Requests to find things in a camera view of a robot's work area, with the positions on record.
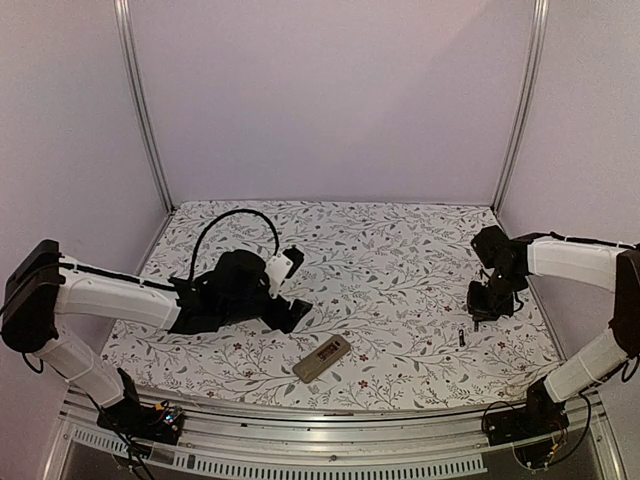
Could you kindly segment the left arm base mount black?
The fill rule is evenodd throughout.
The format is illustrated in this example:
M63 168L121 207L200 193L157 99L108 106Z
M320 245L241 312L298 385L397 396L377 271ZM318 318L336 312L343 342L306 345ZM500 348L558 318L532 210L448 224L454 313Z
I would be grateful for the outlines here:
M184 420L183 409L171 406L167 400L145 406L125 398L111 407L100 408L97 425L123 437L177 445Z

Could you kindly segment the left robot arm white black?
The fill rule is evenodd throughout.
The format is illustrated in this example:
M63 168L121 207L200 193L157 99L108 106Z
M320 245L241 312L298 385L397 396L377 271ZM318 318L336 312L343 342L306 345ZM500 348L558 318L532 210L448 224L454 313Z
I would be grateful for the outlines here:
M61 315L133 321L177 335L215 333L259 319L288 334L307 315L309 302L285 299L280 288L304 261L295 247L269 260L247 250L222 254L215 267L195 278L166 283L83 264L44 240L5 286L1 338L21 354L52 366L86 392L128 434L148 426L130 377L106 365L75 334L57 326Z

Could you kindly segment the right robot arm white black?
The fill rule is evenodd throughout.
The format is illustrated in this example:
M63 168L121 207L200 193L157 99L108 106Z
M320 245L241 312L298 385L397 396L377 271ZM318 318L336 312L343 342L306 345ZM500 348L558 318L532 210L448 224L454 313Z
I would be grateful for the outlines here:
M639 358L637 246L555 232L510 238L498 226L483 228L471 246L491 271L485 283L472 281L468 287L467 310L476 323L513 316L517 293L530 276L572 280L614 295L613 315L603 333L527 389L528 406L516 421L524 435L539 435L554 422L556 406Z

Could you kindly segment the right aluminium frame post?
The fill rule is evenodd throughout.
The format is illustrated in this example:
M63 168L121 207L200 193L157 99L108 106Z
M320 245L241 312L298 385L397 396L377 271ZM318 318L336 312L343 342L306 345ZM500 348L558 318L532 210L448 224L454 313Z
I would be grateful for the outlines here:
M535 0L533 2L531 32L516 113L491 204L492 211L497 217L500 216L506 202L535 94L536 81L544 51L549 4L548 0Z

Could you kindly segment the left aluminium frame post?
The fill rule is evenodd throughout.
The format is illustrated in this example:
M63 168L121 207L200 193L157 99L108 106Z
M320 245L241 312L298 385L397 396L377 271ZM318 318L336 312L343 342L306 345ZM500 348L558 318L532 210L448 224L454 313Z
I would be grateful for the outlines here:
M175 204L170 192L167 175L161 161L152 125L152 119L145 96L142 70L136 50L130 2L127 0L115 0L113 5L126 76L129 83L129 89L141 134L142 144L160 202L165 212L170 215L175 210Z

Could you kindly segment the grey remote control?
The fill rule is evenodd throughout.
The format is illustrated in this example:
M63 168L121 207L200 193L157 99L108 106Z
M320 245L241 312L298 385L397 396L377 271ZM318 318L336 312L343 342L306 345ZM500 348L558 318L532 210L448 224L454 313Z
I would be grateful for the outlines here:
M298 362L292 371L303 383L309 384L350 350L351 344L346 339L340 335L333 335Z

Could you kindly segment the floral patterned table mat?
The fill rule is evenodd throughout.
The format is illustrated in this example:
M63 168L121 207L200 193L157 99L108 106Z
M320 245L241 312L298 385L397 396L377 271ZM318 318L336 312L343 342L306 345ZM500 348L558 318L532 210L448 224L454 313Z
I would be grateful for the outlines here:
M157 280L210 270L226 251L305 256L282 287L313 304L295 330L262 322L169 335L117 322L102 349L138 386L306 409L409 410L515 402L559 362L531 295L511 318L474 324L471 240L495 223L486 207L301 201L179 206L144 268ZM459 347L458 330L466 346ZM292 368L333 335L351 350L309 384Z

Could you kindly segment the aluminium frame post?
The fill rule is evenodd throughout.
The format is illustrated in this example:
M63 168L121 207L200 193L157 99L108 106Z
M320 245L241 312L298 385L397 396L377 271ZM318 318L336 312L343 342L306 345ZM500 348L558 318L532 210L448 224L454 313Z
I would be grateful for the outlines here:
M531 32L516 113L491 204L492 211L497 217L500 216L506 202L535 94L536 81L544 51L549 4L548 0L535 0L533 2Z
M141 134L142 144L160 202L165 212L170 215L175 210L175 204L170 192L167 175L161 161L152 125L152 119L145 96L142 70L136 50L130 2L127 0L115 0L113 5L126 76L129 83L129 89Z

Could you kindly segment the aluminium front rail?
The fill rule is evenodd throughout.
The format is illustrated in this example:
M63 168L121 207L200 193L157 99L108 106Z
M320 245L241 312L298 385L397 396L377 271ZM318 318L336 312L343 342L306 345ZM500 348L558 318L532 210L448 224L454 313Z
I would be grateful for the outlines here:
M451 410L330 411L262 406L144 388L141 400L184 409L176 445L146 444L143 465L101 429L88 398L70 389L46 458L47 479L627 479L597 394L569 401L554 462L522 465L544 439L491 445L485 405Z

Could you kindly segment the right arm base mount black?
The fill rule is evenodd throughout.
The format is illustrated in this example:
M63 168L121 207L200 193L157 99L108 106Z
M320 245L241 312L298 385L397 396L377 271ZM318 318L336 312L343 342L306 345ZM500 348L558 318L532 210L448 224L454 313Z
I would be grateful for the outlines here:
M489 445L496 446L547 435L547 439L514 450L516 460L532 470L549 467L566 440L569 419L566 402L556 403L548 394L544 381L532 384L523 407L507 402L491 404L483 413L481 429Z

